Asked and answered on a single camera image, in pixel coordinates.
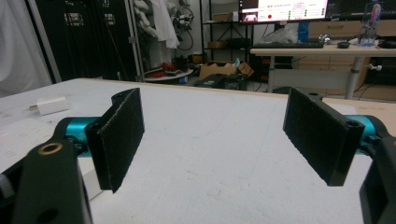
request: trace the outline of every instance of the cardboard box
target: cardboard box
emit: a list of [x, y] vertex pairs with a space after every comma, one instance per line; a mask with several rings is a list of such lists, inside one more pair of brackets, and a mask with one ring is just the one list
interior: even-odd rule
[[233, 20], [233, 13], [226, 12], [213, 15], [212, 21], [232, 21]]
[[209, 62], [201, 66], [199, 79], [202, 80], [212, 74], [223, 74], [226, 76], [242, 73], [250, 77], [254, 70], [247, 63], [240, 63], [238, 67], [234, 67], [233, 63], [225, 62]]

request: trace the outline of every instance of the white cloth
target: white cloth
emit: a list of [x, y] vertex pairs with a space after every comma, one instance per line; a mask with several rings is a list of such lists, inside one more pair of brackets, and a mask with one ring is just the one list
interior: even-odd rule
[[0, 91], [9, 94], [51, 84], [23, 1], [0, 0]]
[[154, 13], [155, 29], [158, 41], [166, 41], [166, 47], [176, 49], [180, 44], [166, 7], [167, 0], [150, 0]]

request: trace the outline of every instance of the open cardboard box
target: open cardboard box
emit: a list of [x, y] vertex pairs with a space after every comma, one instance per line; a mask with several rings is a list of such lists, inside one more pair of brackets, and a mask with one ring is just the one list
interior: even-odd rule
[[240, 63], [238, 67], [234, 67], [233, 63], [226, 62], [209, 62], [201, 66], [199, 79], [202, 80], [212, 74], [223, 74], [226, 76], [242, 73], [250, 77], [254, 70], [247, 63]]

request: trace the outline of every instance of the keyboard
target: keyboard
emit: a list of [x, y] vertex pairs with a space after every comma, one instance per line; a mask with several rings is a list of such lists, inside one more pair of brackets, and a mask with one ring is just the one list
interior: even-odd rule
[[253, 49], [323, 49], [322, 43], [257, 43]]

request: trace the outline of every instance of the wooden desk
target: wooden desk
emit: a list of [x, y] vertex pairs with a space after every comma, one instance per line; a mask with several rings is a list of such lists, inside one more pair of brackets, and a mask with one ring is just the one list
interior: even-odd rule
[[[339, 49], [326, 45], [323, 49], [251, 49], [258, 56], [271, 56], [268, 92], [274, 86], [292, 86], [346, 90], [346, 99], [351, 99], [365, 57], [395, 57], [396, 49], [350, 46]], [[355, 57], [350, 72], [275, 69], [275, 56]]]
[[[359, 189], [371, 160], [355, 156], [346, 184], [327, 187], [282, 131], [285, 95], [74, 79], [1, 98], [0, 126], [98, 117], [131, 88], [141, 90], [146, 132], [120, 190], [91, 200], [94, 223], [362, 223]], [[58, 93], [69, 110], [27, 109]], [[396, 134], [396, 105], [325, 102], [378, 116]]]

